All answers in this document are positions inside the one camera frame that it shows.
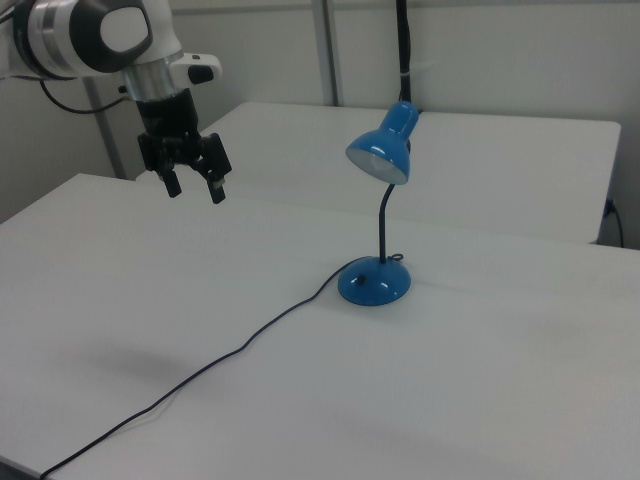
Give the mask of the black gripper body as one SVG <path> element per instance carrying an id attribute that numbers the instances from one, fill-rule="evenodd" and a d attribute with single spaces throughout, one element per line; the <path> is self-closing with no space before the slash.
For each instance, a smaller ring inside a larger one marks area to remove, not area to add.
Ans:
<path id="1" fill-rule="evenodd" d="M 137 140 L 146 170 L 165 173 L 176 164 L 196 170 L 202 160 L 202 136 L 191 90 L 136 106 L 144 125 Z"/>

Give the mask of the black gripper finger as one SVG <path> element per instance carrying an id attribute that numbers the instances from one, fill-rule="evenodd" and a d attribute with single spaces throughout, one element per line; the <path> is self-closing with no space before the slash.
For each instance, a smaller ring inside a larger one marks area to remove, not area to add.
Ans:
<path id="1" fill-rule="evenodd" d="M 179 154 L 174 140 L 143 133 L 137 141 L 146 170 L 157 174 L 170 198 L 178 196 L 182 189 L 174 171 Z"/>
<path id="2" fill-rule="evenodd" d="M 220 204 L 225 200 L 225 176 L 232 171 L 232 167 L 217 133 L 202 136 L 198 142 L 199 158 L 195 163 L 195 170 L 206 180 L 211 200 Z"/>

